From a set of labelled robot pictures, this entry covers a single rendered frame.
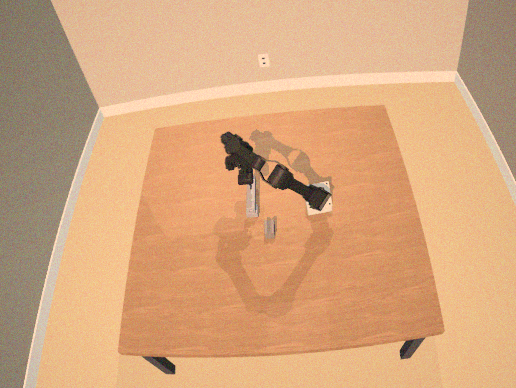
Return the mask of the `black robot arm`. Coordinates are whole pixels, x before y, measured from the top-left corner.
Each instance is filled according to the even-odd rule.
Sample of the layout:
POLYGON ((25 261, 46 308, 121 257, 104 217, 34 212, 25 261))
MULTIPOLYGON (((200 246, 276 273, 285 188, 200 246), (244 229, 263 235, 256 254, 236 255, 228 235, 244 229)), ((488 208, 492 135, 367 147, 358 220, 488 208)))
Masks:
POLYGON ((234 170, 238 166, 241 169, 240 162, 237 162, 237 157, 247 161, 253 169, 258 171, 261 179, 275 189, 291 189, 292 191, 300 194, 309 203, 309 206, 313 210, 320 211, 324 208, 330 197, 331 193, 326 191, 324 187, 316 187, 312 184, 307 186, 302 182, 294 178, 293 173, 289 171, 289 168, 281 164, 276 160, 266 160, 260 155, 255 154, 253 147, 248 142, 242 141, 243 139, 237 134, 232 134, 229 131, 221 136, 221 144, 224 145, 225 152, 228 156, 225 157, 225 167, 228 171, 234 170), (278 163, 267 180, 264 179, 261 169, 265 162, 276 162, 278 163), (268 182, 269 181, 269 182, 268 182))

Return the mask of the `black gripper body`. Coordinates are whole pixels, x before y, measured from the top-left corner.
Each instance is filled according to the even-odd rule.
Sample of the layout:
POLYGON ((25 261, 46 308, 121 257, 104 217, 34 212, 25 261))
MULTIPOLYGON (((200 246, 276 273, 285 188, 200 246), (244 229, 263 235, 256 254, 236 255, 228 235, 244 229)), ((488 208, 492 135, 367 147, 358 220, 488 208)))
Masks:
POLYGON ((237 157, 237 162, 240 162, 241 173, 238 174, 238 184, 248 185, 253 184, 253 174, 251 173, 251 165, 244 159, 237 157))

